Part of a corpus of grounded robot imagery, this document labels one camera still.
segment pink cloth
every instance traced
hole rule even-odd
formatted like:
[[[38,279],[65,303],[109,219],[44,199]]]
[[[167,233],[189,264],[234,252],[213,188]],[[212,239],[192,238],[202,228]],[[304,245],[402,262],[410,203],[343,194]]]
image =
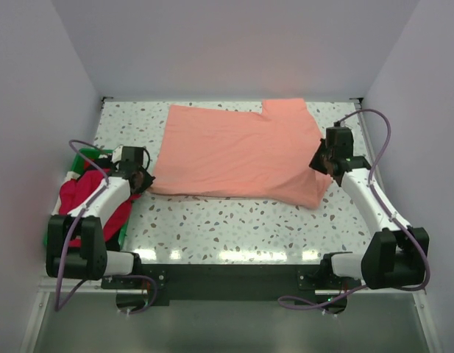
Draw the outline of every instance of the pink cloth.
[[[276,199],[317,208],[331,178],[308,167],[322,137],[302,99],[262,113],[171,106],[153,193]]]

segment speckled table surface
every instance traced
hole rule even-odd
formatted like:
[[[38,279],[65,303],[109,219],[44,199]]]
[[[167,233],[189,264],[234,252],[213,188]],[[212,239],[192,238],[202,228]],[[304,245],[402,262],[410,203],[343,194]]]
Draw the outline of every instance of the speckled table surface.
[[[172,104],[261,111],[260,101],[106,101],[99,147],[145,146],[157,161]],[[355,110],[353,103],[311,102],[322,132]],[[355,153],[367,154],[358,119],[348,120]],[[364,253],[370,234],[350,197],[333,183],[318,210],[265,199],[216,199],[147,193],[134,203],[124,250],[144,263],[317,263],[328,252]]]

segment white wall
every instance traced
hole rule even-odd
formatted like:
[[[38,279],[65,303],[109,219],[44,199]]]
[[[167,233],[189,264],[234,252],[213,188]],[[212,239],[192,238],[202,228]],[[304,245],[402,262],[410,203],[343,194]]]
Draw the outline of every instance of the white wall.
[[[430,234],[432,314],[454,352],[454,0],[421,0],[364,99],[394,130],[381,172],[389,198]],[[367,116],[375,147],[385,127]]]
[[[67,141],[93,137],[97,107],[50,0],[0,0],[0,352],[21,344]]]
[[[53,0],[89,77],[127,99],[362,97],[418,0]]]

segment red cloth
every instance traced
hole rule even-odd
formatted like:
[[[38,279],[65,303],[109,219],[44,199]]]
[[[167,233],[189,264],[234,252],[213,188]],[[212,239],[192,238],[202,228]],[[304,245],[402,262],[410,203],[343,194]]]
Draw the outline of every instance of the red cloth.
[[[86,171],[78,181],[75,179],[68,180],[60,188],[60,200],[62,202],[58,213],[66,215],[74,208],[83,203],[95,189],[101,184],[102,174],[98,171]],[[131,195],[128,200],[121,203],[117,210],[112,214],[102,230],[104,240],[108,241],[112,236],[127,222],[132,211],[132,200],[136,200],[140,195]],[[70,247],[80,247],[81,240],[73,239],[70,241]]]

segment terrazzo surface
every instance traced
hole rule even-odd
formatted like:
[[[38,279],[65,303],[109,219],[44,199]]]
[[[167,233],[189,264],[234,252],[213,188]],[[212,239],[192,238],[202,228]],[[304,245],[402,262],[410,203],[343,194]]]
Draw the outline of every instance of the terrazzo surface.
[[[172,104],[261,111],[260,101],[106,101],[95,137],[99,147],[145,146],[153,171]],[[324,133],[355,110],[353,103],[311,102]],[[357,118],[347,121],[355,154],[367,154]],[[266,199],[217,199],[147,193],[134,203],[124,250],[144,263],[318,263],[328,252],[364,253],[370,234],[350,197],[333,183],[318,210]]]

